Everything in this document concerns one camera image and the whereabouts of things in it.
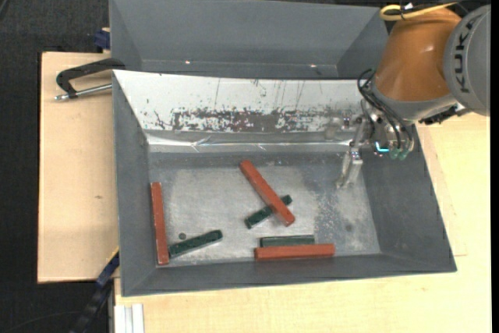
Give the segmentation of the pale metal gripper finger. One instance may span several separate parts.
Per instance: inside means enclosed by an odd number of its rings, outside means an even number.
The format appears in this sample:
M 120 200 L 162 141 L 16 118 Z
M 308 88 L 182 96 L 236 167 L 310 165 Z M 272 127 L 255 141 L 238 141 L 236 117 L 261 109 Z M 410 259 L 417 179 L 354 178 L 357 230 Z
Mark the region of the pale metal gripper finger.
M 342 170 L 340 176 L 336 180 L 336 187 L 342 188 L 349 184 L 350 168 L 352 164 L 352 156 L 350 151 L 346 151 L 342 158 Z
M 359 154 L 349 155 L 349 163 L 345 173 L 345 184 L 351 185 L 356 182 L 363 166 L 363 159 Z

